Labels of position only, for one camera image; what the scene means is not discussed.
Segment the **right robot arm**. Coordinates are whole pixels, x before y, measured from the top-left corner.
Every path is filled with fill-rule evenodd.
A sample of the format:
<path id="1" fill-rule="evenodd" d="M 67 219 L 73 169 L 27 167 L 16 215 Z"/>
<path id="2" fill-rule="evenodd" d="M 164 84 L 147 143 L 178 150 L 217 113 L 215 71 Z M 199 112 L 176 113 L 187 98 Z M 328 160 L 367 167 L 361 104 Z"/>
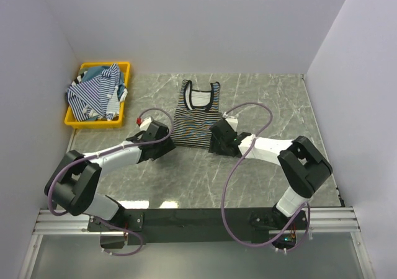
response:
<path id="1" fill-rule="evenodd" d="M 329 161 L 305 136 L 277 140 L 246 132 L 239 134 L 225 118 L 211 126 L 210 131 L 211 153 L 257 159 L 282 168 L 288 188 L 272 208 L 272 221 L 280 229 L 293 223 L 293 214 L 313 197 L 333 173 Z"/>

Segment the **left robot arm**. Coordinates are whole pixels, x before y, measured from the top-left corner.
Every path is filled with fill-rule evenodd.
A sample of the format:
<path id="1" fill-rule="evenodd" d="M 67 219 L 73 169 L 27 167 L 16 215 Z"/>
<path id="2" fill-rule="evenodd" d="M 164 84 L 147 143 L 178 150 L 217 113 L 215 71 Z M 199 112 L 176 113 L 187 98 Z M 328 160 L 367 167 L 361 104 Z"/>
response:
<path id="1" fill-rule="evenodd" d="M 125 207 L 113 198 L 97 193 L 100 178 L 130 164 L 153 161 L 175 148 L 169 128 L 155 120 L 140 125 L 140 132 L 122 143 L 96 153 L 67 152 L 44 193 L 67 213 L 91 215 L 111 231 L 128 226 Z"/>

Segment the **black striped tank top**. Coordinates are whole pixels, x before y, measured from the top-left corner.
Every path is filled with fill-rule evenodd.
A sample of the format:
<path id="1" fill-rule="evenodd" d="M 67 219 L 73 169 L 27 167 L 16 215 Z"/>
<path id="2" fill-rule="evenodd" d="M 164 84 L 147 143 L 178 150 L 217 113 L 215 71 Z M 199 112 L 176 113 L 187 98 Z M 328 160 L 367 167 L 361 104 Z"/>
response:
<path id="1" fill-rule="evenodd" d="M 183 80 L 174 112 L 171 138 L 176 146 L 208 149 L 210 128 L 221 120 L 220 84 L 212 82 L 209 91 L 193 89 L 191 80 Z"/>

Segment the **blue white striped tank top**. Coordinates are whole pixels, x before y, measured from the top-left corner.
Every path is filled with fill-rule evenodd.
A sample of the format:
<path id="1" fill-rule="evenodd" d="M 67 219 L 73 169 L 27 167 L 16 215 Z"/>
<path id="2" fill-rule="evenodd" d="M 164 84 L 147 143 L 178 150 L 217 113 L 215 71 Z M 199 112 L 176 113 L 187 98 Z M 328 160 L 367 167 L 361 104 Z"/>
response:
<path id="1" fill-rule="evenodd" d="M 77 121 L 107 120 L 105 111 L 110 96 L 118 90 L 120 71 L 119 65 L 113 63 L 89 81 L 77 84 L 73 81 L 66 91 L 66 99 Z"/>

